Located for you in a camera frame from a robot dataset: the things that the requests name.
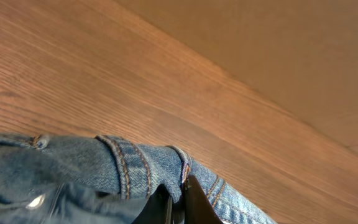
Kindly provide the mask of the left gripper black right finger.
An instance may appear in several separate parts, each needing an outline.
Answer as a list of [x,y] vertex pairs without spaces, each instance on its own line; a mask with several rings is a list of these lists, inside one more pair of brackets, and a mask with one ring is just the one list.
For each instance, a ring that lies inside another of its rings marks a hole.
[[189,175],[184,184],[185,224],[223,224],[214,212],[197,178]]

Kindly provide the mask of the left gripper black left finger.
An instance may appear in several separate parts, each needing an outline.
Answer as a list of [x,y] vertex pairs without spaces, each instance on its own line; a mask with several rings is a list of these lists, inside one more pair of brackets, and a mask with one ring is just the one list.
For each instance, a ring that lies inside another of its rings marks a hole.
[[172,224],[172,206],[168,190],[159,185],[132,224]]

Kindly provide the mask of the light blue denim jeans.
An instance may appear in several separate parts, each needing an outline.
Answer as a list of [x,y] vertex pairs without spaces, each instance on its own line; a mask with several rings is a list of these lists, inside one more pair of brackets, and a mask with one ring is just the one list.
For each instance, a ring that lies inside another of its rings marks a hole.
[[175,146],[105,135],[0,133],[0,223],[132,223],[159,185],[172,197],[172,223],[184,223],[189,175],[197,178],[223,223],[272,222]]

